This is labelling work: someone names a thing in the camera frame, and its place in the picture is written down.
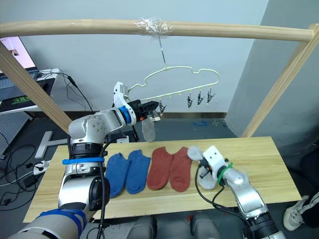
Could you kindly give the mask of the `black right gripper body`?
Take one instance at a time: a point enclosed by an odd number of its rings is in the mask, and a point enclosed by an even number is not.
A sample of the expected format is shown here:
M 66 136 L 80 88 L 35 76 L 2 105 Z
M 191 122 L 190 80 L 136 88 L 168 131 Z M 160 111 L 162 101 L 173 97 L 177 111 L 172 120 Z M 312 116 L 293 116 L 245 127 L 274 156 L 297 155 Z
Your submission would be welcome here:
M 198 166 L 198 175 L 199 175 L 199 177 L 205 177 L 206 175 L 210 175 L 210 176 L 212 175 L 212 169 L 206 160 L 200 161 L 200 164 Z

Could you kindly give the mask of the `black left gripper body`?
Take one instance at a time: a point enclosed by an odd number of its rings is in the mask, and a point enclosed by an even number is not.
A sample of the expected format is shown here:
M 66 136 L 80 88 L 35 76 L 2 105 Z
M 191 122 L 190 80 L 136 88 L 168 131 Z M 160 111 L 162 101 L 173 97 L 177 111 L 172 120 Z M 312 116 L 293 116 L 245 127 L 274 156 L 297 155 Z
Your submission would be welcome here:
M 145 120 L 148 117 L 148 103 L 142 104 L 140 100 L 130 102 L 137 120 Z

